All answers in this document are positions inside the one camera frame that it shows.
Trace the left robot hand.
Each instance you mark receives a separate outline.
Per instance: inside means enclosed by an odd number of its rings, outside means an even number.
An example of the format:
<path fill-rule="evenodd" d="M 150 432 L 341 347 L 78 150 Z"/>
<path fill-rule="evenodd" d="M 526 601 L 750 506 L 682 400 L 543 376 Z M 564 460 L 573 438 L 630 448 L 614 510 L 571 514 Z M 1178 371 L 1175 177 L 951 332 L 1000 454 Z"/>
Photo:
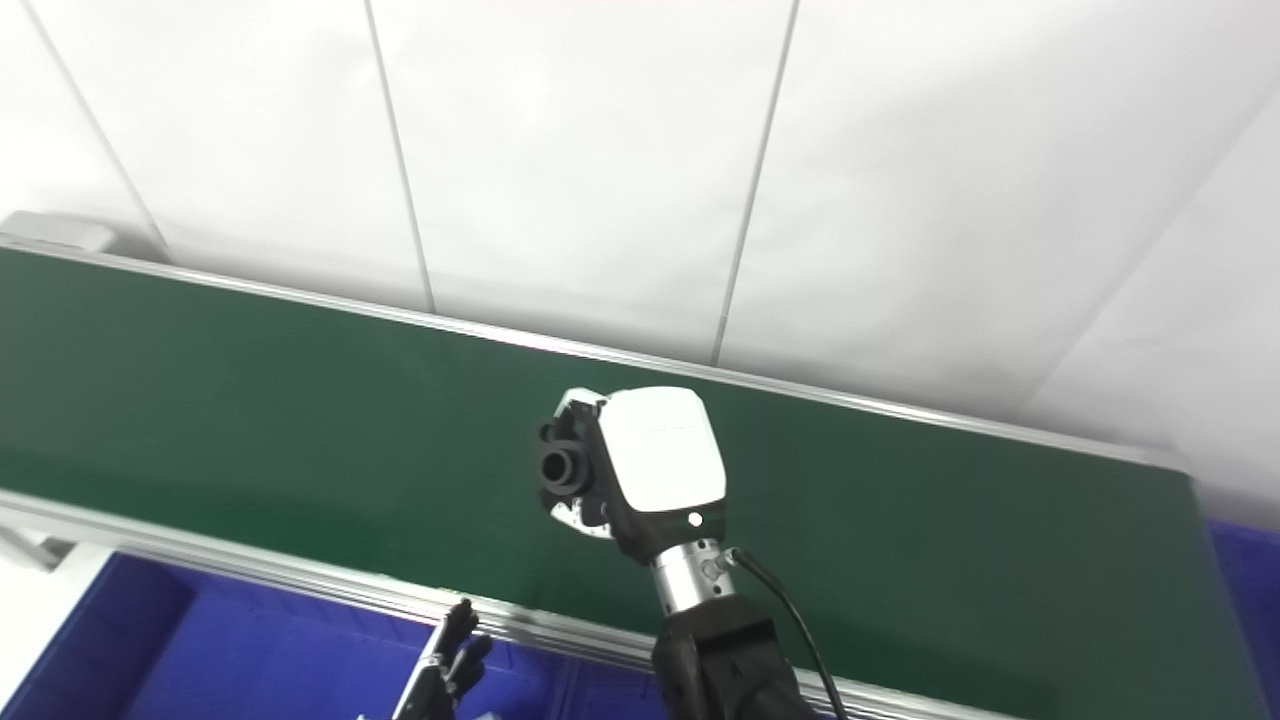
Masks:
<path fill-rule="evenodd" d="M 484 678 L 493 650 L 493 638 L 477 628 L 471 600 L 451 607 L 419 656 L 393 719 L 456 717 L 465 696 Z"/>

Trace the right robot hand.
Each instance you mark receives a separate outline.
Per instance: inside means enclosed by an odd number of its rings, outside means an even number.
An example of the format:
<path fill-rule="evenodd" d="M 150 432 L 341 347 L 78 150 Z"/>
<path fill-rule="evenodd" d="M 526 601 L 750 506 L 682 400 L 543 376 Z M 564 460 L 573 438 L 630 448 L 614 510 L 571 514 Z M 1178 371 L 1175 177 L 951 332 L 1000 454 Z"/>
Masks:
<path fill-rule="evenodd" d="M 538 428 L 543 510 L 640 565 L 727 532 L 727 474 L 701 398 L 653 386 L 571 388 Z"/>

